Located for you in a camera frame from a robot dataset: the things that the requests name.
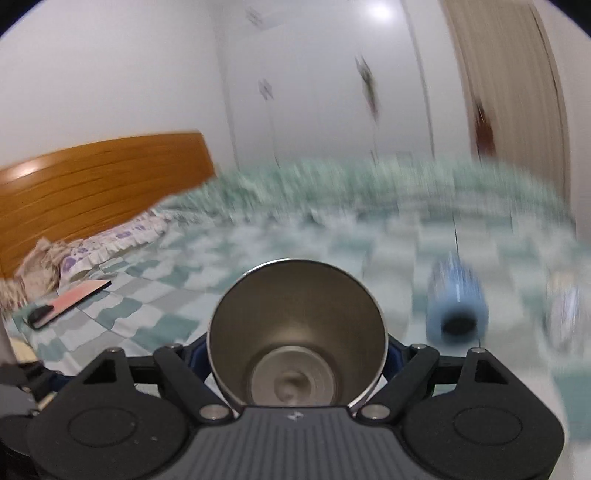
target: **white wardrobe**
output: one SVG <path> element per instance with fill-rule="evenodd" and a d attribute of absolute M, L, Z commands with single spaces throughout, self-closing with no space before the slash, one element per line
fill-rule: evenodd
<path fill-rule="evenodd" d="M 239 166 L 430 154 L 424 84 L 400 0 L 212 5 Z M 374 77 L 374 120 L 358 61 Z"/>

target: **bed sheet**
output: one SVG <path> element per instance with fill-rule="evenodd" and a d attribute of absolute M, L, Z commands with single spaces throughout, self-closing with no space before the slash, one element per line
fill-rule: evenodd
<path fill-rule="evenodd" d="M 159 241 L 95 269 L 89 277 L 111 278 L 112 285 L 49 327 L 35 332 L 24 324 L 36 304 L 13 321 L 49 368 L 75 374 L 107 347 L 147 355 L 166 343 L 191 342 L 245 272 L 278 258 L 308 258 L 363 282 L 390 334 L 403 343 L 427 343 L 427 283 L 433 264 L 449 252 L 459 252 L 476 271 L 489 304 L 488 334 L 474 345 L 480 342 L 509 368 L 547 368 L 548 265 L 591 257 L 569 228 L 528 217 L 380 209 L 341 212 L 323 222 L 303 215 L 215 227 L 173 223 Z M 438 347 L 464 355 L 470 345 Z"/>

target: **pillow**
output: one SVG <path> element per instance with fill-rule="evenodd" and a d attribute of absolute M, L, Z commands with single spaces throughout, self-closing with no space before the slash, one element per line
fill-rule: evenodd
<path fill-rule="evenodd" d="M 130 248 L 153 242 L 166 229 L 163 218 L 145 212 L 129 222 L 72 242 L 70 253 L 61 262 L 60 286 Z"/>

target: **bed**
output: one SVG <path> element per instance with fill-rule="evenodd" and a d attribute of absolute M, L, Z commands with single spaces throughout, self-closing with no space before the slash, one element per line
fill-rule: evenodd
<path fill-rule="evenodd" d="M 35 161 L 11 167 L 12 177 L 21 172 L 27 183 L 17 188 L 13 180 L 10 190 L 0 190 L 4 199 L 29 194 L 33 199 L 26 222 L 14 220 L 14 207 L 2 213 L 12 215 L 14 225 L 10 241 L 3 238 L 1 244 L 6 271 L 40 235 L 76 238 L 145 209 L 168 222 L 156 241 L 88 272 L 85 278 L 109 278 L 112 285 L 50 326 L 34 332 L 23 321 L 43 300 L 14 313 L 9 331 L 24 338 L 49 368 L 75 374 L 108 347 L 147 355 L 167 343 L 189 343 L 205 333 L 217 302 L 242 274 L 286 257 L 320 260 L 351 273 L 377 299 L 390 334 L 403 343 L 428 343 L 428 279 L 434 262 L 455 252 L 480 278 L 490 327 L 472 343 L 437 348 L 443 355 L 464 355 L 471 346 L 489 348 L 559 416 L 567 410 L 568 422 L 562 420 L 571 437 L 588 434 L 581 424 L 586 409 L 574 400 L 584 385 L 591 385 L 587 360 L 573 363 L 552 353 L 544 309 L 549 271 L 566 264 L 586 271 L 591 250 L 576 241 L 567 206 L 545 185 L 502 164 L 469 159 L 307 160 L 212 179 L 199 134 L 112 142 L 77 147 L 81 150 L 73 149 L 79 152 L 74 158 L 59 156 L 56 163 L 59 172 L 68 172 L 78 162 L 89 162 L 76 171 L 87 169 L 102 178 L 88 182 L 93 200 L 85 202 L 91 190 L 59 180 L 61 173 L 48 172 L 53 183 L 43 180 L 42 170 L 31 170 L 27 178 Z M 122 148 L 125 155 L 114 152 L 119 142 L 131 145 Z M 126 180 L 111 183 L 108 165 Z M 10 185 L 10 175 L 1 172 L 0 179 Z M 86 181 L 81 175 L 76 178 Z M 70 190 L 62 196 L 61 181 Z M 51 209 L 59 213 L 52 217 L 41 206 L 46 183 L 54 185 L 51 195 L 60 199 Z M 67 201 L 73 198 L 82 205 L 69 210 L 77 205 Z M 32 228 L 23 233 L 17 225 L 27 222 Z M 573 371 L 580 375 L 576 381 Z"/>

